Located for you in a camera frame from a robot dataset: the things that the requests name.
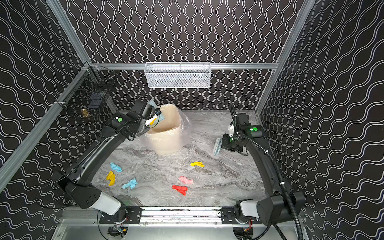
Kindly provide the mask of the teal hand brush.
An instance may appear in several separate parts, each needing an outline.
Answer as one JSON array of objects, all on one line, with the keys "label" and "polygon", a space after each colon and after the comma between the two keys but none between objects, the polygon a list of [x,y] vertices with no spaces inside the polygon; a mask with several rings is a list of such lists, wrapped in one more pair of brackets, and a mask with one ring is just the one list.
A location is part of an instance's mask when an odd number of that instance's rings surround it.
[{"label": "teal hand brush", "polygon": [[222,148],[222,138],[217,138],[214,144],[213,155],[217,156]]}]

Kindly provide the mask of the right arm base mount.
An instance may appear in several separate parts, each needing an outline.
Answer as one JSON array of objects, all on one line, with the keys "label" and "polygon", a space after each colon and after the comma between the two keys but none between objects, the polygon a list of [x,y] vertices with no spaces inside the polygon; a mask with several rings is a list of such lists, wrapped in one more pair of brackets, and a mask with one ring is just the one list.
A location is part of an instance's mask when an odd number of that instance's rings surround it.
[{"label": "right arm base mount", "polygon": [[262,225],[260,219],[256,217],[246,217],[241,213],[239,207],[222,207],[218,213],[223,225]]}]

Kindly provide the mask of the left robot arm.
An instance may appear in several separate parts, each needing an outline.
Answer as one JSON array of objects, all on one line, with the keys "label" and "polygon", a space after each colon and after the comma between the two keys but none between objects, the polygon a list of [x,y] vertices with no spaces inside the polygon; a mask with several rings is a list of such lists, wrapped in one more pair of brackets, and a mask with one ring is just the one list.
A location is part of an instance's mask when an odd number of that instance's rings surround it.
[{"label": "left robot arm", "polygon": [[100,137],[65,171],[55,172],[54,182],[80,208],[93,208],[123,222],[126,205],[92,185],[99,168],[125,140],[134,141],[150,130],[150,123],[161,114],[158,107],[137,100],[128,113],[117,112],[105,123]]}]

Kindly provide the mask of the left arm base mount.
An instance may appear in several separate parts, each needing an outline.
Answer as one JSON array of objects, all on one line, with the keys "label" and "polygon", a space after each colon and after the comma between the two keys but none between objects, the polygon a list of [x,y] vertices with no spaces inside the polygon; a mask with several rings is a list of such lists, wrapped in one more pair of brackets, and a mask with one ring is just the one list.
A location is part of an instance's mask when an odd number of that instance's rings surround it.
[{"label": "left arm base mount", "polygon": [[139,224],[143,209],[140,207],[126,207],[119,210],[115,215],[110,216],[102,212],[99,224]]}]

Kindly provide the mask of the teal dustpan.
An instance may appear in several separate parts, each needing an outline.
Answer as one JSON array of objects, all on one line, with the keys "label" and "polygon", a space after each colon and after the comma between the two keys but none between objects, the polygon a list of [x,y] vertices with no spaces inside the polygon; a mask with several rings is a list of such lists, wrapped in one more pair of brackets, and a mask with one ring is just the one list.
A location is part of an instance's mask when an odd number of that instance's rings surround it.
[{"label": "teal dustpan", "polygon": [[[148,104],[152,107],[152,112],[150,113],[149,118],[146,120],[146,126],[152,128],[152,127],[155,127],[157,124],[159,124],[161,121],[163,121],[165,119],[165,116],[161,111],[161,107],[156,105],[154,99],[149,100]],[[152,121],[152,118],[158,118],[158,120],[155,122],[153,126],[150,126],[150,122]]]}]

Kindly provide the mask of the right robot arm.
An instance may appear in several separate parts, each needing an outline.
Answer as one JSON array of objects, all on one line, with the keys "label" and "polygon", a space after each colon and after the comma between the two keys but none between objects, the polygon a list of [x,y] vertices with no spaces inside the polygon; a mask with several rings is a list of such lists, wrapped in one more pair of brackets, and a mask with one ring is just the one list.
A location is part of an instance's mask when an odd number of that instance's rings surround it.
[{"label": "right robot arm", "polygon": [[299,213],[305,203],[302,192],[295,191],[287,181],[272,154],[264,128],[252,125],[246,113],[237,113],[230,105],[229,133],[222,138],[222,149],[241,155],[250,155],[262,178],[266,198],[240,200],[235,204],[236,220],[246,223],[259,220],[270,226],[288,221],[300,224]]}]

